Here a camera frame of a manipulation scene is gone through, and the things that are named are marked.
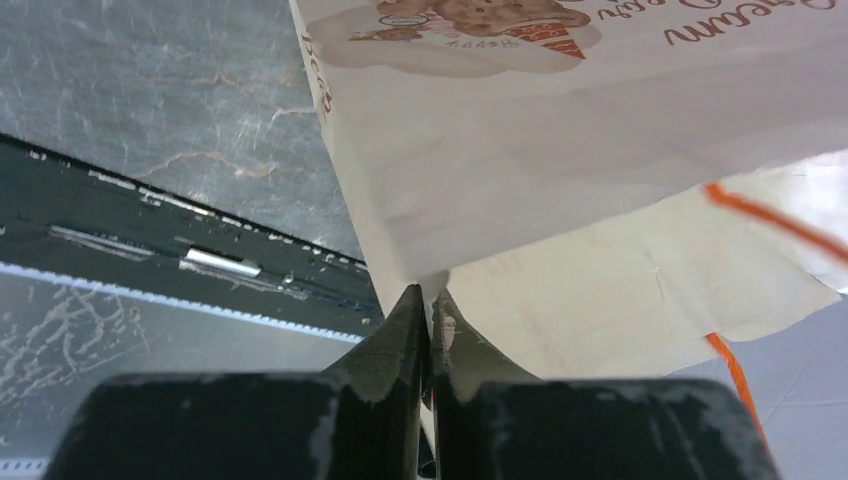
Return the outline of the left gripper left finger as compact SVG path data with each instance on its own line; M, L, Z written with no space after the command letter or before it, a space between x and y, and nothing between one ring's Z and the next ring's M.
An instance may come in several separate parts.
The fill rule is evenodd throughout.
M413 479L424 305L408 286L382 325L320 372L143 373L86 398L48 479Z

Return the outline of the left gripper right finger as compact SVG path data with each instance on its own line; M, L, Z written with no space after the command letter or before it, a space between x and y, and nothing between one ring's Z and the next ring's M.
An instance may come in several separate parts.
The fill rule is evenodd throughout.
M441 479L775 479L743 404L708 380L543 380L432 305Z

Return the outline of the brown paper takeout bag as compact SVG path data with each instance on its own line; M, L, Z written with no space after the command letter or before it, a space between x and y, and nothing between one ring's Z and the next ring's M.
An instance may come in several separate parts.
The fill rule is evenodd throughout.
M843 1L295 1L383 310L542 378L649 377L839 302Z

